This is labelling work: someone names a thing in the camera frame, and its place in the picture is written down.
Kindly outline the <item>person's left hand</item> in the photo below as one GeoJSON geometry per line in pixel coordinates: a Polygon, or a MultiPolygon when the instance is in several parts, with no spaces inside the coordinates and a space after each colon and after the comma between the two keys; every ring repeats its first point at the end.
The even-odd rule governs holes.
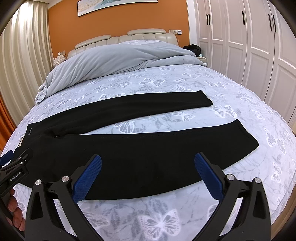
{"type": "Polygon", "coordinates": [[[23,232],[25,230],[25,219],[23,218],[22,210],[18,207],[18,202],[14,197],[15,190],[10,190],[10,199],[8,202],[8,210],[12,212],[13,219],[10,220],[7,219],[10,225],[13,225],[14,227],[18,228],[20,232],[23,232]]]}

